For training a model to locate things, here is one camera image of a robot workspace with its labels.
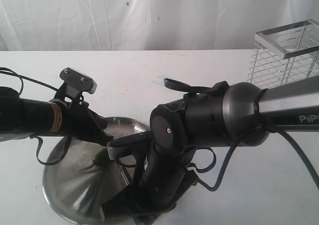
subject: metal bowl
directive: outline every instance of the metal bowl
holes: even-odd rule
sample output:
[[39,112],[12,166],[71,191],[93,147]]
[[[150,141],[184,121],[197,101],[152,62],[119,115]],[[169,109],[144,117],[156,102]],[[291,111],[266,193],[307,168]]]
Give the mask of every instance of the metal bowl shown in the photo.
[[[131,118],[110,117],[105,132],[115,138],[144,132],[148,125]],[[48,161],[58,157],[65,138],[54,147]],[[85,141],[72,140],[65,158],[43,171],[44,196],[53,210],[75,224],[101,225],[100,204],[107,202],[126,186],[121,167],[112,163],[107,168],[94,166],[87,171],[78,169],[92,164],[93,157],[102,146]],[[108,224],[123,222],[126,218],[113,218]]]

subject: stainless steel bowl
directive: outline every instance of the stainless steel bowl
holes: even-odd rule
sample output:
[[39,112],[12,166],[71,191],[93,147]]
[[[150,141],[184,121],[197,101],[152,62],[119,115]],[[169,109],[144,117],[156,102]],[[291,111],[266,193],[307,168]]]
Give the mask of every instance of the stainless steel bowl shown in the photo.
[[[131,118],[111,117],[108,122],[105,131],[115,138],[149,130],[148,125]],[[64,141],[65,138],[61,139],[55,146],[48,161],[58,157]],[[122,168],[116,163],[107,168],[94,166],[87,171],[78,171],[89,166],[101,149],[103,147],[98,144],[73,139],[68,153],[59,164],[44,167],[44,196],[57,214],[72,223],[102,224],[100,204],[111,199],[126,186]],[[107,223],[116,224],[124,220],[125,218],[113,218]]]

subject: metal wire rack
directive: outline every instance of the metal wire rack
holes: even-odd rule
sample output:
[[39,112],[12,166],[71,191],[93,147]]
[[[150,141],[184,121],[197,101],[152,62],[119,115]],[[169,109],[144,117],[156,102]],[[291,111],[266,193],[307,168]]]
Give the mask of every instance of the metal wire rack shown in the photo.
[[319,23],[309,19],[255,35],[250,83],[272,88],[319,74]]

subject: white table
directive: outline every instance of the white table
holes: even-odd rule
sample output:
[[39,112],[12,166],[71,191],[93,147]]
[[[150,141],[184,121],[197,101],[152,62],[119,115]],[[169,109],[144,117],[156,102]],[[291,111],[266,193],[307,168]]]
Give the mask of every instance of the white table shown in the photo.
[[[0,52],[0,66],[55,87],[67,66],[94,78],[94,95],[85,94],[90,108],[103,116],[127,116],[149,121],[153,108],[183,94],[164,88],[170,77],[191,85],[211,86],[246,81],[250,50],[201,51],[52,51]],[[0,86],[19,88],[18,79],[0,76]],[[53,91],[25,82],[24,98],[47,101]],[[319,170],[318,133],[292,133]],[[47,138],[42,156],[58,141]],[[68,225],[47,204],[42,188],[43,166],[35,158],[37,142],[30,139],[0,144],[0,224]],[[213,185],[228,148],[214,149],[217,165],[200,175]],[[211,154],[198,152],[194,160],[204,167]],[[256,148],[238,148],[218,191],[192,187],[157,225],[317,225],[319,193],[303,163],[279,135]]]

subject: white curtain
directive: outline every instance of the white curtain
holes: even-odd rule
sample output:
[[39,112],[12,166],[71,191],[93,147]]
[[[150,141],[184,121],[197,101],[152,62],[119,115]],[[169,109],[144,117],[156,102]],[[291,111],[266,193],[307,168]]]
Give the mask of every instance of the white curtain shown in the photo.
[[0,0],[0,50],[252,48],[319,0]]

